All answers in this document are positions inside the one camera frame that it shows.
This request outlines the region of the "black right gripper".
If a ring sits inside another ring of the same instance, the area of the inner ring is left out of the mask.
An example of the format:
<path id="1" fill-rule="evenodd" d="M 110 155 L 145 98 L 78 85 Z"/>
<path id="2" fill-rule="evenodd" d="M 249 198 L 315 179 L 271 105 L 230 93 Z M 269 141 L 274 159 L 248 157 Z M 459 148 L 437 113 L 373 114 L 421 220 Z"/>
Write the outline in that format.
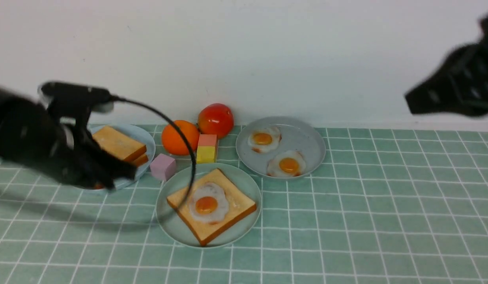
<path id="1" fill-rule="evenodd" d="M 477 43 L 457 47 L 436 72 L 406 93 L 411 114 L 488 115 L 488 15 L 480 27 Z"/>

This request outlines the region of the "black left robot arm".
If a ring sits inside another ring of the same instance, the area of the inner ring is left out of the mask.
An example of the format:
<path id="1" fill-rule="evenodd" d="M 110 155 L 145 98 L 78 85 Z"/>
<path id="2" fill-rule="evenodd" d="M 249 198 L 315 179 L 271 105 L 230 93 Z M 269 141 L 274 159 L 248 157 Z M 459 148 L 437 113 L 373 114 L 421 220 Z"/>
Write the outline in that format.
<path id="1" fill-rule="evenodd" d="M 0 158 L 64 185 L 115 188 L 134 180 L 137 167 L 107 153 L 87 129 L 93 110 L 105 112 L 115 98 L 105 88 L 46 82 L 39 88 L 48 106 L 0 87 Z"/>

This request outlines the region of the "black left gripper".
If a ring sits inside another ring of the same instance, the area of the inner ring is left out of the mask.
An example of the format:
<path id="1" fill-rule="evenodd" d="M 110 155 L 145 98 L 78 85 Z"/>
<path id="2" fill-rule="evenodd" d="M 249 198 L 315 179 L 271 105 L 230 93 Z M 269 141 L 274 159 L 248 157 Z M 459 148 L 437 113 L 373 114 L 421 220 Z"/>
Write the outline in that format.
<path id="1" fill-rule="evenodd" d="M 113 191 L 114 179 L 134 180 L 138 167 L 114 156 L 104 157 L 104 170 L 97 170 L 103 160 L 103 151 L 86 128 L 59 124 L 58 140 L 52 155 L 60 162 L 60 181 L 78 188 L 93 191 Z"/>

